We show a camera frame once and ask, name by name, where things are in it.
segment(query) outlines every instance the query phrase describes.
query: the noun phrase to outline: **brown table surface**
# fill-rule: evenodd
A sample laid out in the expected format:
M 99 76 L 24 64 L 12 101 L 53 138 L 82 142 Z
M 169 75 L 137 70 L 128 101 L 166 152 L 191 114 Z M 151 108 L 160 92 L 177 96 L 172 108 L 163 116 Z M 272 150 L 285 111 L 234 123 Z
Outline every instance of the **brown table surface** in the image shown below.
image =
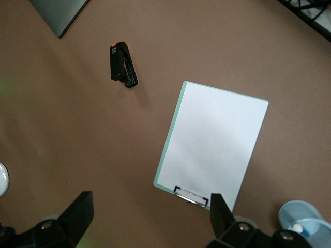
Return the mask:
M 120 41 L 132 89 L 110 80 Z M 278 1 L 90 1 L 58 39 L 7 0 L 0 46 L 0 219 L 18 233 L 92 190 L 80 247 L 206 246 L 209 212 L 153 186 L 185 80 L 269 101 L 235 215 L 271 235 L 302 199 L 331 221 L 331 43 Z

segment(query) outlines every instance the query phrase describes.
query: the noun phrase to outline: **clipboard clip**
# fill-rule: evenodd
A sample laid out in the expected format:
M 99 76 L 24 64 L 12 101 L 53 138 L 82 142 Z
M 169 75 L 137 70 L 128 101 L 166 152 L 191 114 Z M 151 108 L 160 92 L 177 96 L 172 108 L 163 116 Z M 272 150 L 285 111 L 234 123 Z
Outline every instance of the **clipboard clip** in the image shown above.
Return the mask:
M 128 46 L 123 41 L 110 47 L 110 78 L 120 80 L 127 88 L 138 84 Z
M 205 208 L 208 205 L 208 199 L 200 195 L 196 195 L 193 192 L 184 190 L 179 186 L 176 186 L 174 189 L 174 195 L 188 201 L 189 203 L 197 204 L 200 207 Z

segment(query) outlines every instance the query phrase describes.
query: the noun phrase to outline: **black stapler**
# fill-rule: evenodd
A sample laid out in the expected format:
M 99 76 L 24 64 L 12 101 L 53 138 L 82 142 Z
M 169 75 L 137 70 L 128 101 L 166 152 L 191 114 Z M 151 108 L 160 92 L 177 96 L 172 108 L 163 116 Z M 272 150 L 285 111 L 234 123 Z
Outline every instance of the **black stapler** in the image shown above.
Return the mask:
M 127 88 L 138 84 L 128 46 L 118 42 L 110 47 L 110 74 L 112 80 L 120 80 Z

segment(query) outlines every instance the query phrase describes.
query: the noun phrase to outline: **metal wire rack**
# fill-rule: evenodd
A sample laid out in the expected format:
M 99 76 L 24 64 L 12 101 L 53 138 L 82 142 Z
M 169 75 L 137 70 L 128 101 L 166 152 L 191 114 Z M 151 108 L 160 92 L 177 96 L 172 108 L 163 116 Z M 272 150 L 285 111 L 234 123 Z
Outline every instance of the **metal wire rack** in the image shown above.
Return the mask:
M 331 42 L 331 0 L 278 0 Z

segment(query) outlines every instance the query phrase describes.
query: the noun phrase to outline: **white object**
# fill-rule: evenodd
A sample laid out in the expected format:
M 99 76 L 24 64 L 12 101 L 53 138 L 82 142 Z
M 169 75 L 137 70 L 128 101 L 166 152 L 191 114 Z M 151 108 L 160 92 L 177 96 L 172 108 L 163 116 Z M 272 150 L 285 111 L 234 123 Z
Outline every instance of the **white object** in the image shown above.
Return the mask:
M 207 209 L 210 194 L 220 193 L 233 210 L 267 107 L 263 99 L 185 81 L 154 185 L 202 196 Z
M 0 196 L 3 196 L 9 186 L 8 171 L 3 163 L 0 162 Z
M 300 223 L 295 223 L 292 226 L 292 230 L 298 234 L 301 234 L 304 231 L 304 227 Z

